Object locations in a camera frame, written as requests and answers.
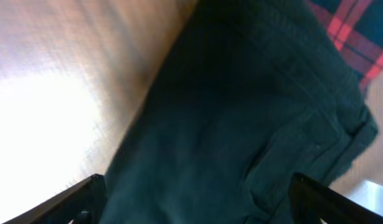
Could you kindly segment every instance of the black object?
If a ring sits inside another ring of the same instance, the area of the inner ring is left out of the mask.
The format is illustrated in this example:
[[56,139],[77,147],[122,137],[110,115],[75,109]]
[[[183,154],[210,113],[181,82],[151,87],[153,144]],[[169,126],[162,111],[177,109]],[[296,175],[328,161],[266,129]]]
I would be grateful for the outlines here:
[[352,202],[315,180],[295,173],[289,189],[295,224],[383,224],[383,217]]
[[94,224],[100,221],[105,203],[104,176],[95,174],[6,223]]

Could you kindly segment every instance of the clothing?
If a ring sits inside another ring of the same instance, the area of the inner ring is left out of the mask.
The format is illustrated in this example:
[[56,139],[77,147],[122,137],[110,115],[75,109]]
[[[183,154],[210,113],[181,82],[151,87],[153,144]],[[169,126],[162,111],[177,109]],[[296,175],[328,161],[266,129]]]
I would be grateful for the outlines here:
[[307,0],[364,91],[383,70],[383,0]]
[[106,174],[101,222],[292,223],[292,174],[329,185],[376,134],[302,0],[203,0]]

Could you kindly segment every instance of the plaid shirt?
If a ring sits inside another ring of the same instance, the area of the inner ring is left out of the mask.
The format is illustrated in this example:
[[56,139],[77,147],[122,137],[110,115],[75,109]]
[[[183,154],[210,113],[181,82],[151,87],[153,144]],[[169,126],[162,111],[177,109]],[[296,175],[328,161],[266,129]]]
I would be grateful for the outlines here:
[[383,0],[306,0],[365,90],[383,70]]

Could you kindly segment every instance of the denim fabric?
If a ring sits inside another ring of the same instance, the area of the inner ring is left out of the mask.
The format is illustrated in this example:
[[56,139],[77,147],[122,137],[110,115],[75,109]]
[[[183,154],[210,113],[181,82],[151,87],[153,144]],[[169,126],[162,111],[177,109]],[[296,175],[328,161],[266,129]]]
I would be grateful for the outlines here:
[[291,175],[329,185],[376,134],[302,1],[201,1],[106,174],[102,223],[292,223]]

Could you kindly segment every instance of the brown wooden surface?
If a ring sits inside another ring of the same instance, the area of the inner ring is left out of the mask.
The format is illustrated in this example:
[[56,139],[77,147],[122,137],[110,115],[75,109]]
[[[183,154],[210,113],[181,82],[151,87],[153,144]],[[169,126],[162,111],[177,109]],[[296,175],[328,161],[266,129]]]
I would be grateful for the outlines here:
[[104,173],[195,0],[0,0],[0,223]]

